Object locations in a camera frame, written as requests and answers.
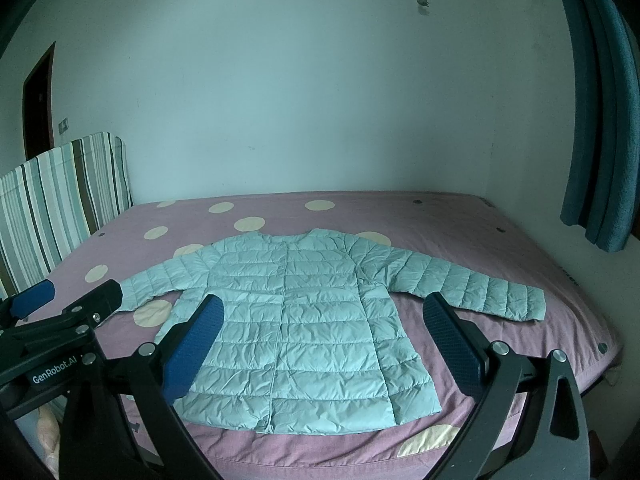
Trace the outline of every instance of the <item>polka dot bedsheet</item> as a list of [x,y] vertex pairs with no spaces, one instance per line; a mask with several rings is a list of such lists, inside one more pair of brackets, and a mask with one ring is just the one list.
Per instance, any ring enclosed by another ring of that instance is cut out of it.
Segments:
[[[458,310],[488,340],[522,354],[566,351],[585,390],[611,366],[622,343],[583,291],[496,208],[476,196],[426,192],[304,192],[169,200],[137,205],[82,243],[51,273],[55,299],[30,320],[58,314],[104,280],[123,280],[164,260],[240,232],[293,235],[313,228],[358,234],[381,244],[420,251],[490,276],[540,287],[543,322],[513,322]],[[116,314],[97,329],[107,357],[131,354],[153,340],[178,298],[172,292],[133,313]],[[196,443],[227,480],[421,479],[442,455],[473,407],[456,388],[422,322],[422,302],[392,294],[402,325],[436,386],[442,411],[370,433],[340,436],[257,434],[187,424]],[[497,442],[515,430],[518,396]],[[138,442],[153,445],[133,400],[127,416],[140,424]]]

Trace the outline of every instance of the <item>curtain fold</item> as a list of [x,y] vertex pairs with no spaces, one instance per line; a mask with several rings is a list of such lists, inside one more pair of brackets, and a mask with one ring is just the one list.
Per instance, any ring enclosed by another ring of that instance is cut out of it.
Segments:
[[575,70],[574,151],[560,218],[621,250],[640,199],[638,44],[612,0],[562,0]]

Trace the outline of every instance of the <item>light blue puffer jacket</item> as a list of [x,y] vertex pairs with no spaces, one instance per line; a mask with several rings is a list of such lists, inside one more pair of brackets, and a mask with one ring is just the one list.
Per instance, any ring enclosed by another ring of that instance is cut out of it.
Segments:
[[389,291],[514,320],[542,320],[543,293],[413,251],[323,229],[226,238],[122,282],[119,310],[184,293],[156,336],[207,294],[225,322],[189,393],[185,420],[259,433],[382,430],[440,410]]

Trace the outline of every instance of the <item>door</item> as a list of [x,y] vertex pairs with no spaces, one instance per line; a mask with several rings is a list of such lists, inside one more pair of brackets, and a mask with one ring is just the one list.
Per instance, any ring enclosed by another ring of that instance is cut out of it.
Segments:
[[27,160],[54,147],[51,124],[51,69],[54,46],[55,43],[42,56],[25,79],[22,88],[22,129]]

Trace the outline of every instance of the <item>striped cushion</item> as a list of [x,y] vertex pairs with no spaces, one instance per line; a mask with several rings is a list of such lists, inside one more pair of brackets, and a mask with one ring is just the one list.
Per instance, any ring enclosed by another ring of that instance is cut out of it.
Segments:
[[43,280],[131,206],[122,141],[99,132],[0,178],[0,297]]

